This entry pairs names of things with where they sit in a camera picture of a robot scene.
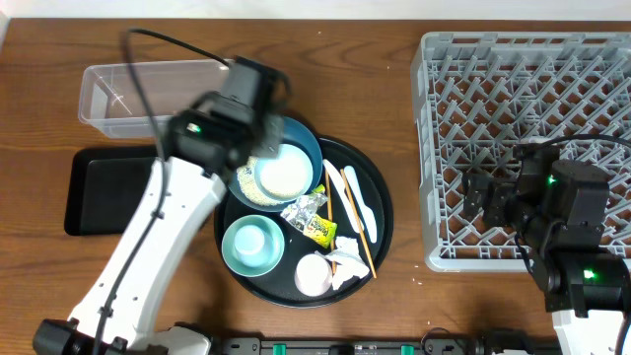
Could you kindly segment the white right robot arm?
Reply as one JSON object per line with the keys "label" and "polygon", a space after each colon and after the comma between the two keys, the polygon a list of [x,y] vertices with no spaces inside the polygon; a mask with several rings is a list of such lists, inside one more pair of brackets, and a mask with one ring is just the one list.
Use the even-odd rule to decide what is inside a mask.
{"label": "white right robot arm", "polygon": [[600,245],[610,189],[602,169],[563,160],[555,145],[518,148],[515,178],[465,174],[463,211],[510,228],[526,271],[544,295],[564,354],[629,348],[630,270]]}

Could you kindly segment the white napkin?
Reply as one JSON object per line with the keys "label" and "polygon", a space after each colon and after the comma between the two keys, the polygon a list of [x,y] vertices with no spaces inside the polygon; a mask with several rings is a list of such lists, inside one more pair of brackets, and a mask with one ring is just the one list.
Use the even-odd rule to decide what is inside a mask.
{"label": "white napkin", "polygon": [[353,277],[359,279],[367,276],[371,269],[363,261],[359,254],[359,245],[355,239],[339,236],[335,239],[335,250],[319,256],[336,264],[336,270],[332,276],[332,288],[338,290],[342,284]]}

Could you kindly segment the pink cup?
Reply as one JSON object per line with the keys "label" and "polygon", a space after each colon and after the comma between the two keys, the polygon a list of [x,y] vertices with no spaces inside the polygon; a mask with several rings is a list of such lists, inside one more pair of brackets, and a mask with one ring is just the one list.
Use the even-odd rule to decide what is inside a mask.
{"label": "pink cup", "polygon": [[295,270],[295,285],[308,297],[323,295],[332,285],[332,269],[328,261],[317,253],[303,256]]}

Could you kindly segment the silver yellow snack wrapper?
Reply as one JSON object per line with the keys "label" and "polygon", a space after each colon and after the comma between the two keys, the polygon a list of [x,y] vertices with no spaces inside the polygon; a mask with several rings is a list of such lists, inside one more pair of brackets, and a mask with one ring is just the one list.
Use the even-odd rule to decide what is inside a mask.
{"label": "silver yellow snack wrapper", "polygon": [[317,210],[328,202],[320,184],[311,193],[298,197],[281,212],[281,217],[305,237],[328,249],[335,237],[337,224],[320,217]]}

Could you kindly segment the light blue cup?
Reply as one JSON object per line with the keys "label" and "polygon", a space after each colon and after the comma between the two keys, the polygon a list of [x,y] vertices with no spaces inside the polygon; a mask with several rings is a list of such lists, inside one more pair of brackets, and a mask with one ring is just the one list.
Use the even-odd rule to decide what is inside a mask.
{"label": "light blue cup", "polygon": [[273,252],[271,237],[254,225],[246,225],[236,231],[234,248],[237,258],[248,267],[266,264]]}

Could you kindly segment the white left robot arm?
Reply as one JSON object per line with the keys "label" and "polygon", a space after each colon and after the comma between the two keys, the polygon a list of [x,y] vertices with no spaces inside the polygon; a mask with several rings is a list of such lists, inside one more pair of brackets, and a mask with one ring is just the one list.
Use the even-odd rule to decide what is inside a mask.
{"label": "white left robot arm", "polygon": [[288,76],[237,58],[218,91],[201,95],[157,132],[158,158],[105,269],[68,319],[44,319],[37,354],[210,354],[212,336],[186,323],[156,331],[169,284],[221,203],[237,168],[277,155]]}

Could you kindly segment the light blue small bowl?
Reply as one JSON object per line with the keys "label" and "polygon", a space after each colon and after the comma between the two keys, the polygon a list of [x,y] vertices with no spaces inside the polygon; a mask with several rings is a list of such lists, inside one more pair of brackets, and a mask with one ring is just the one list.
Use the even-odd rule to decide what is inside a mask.
{"label": "light blue small bowl", "polygon": [[254,181],[261,192],[282,203],[303,195],[313,181],[313,165],[299,147],[281,144],[276,158],[260,158],[254,165]]}

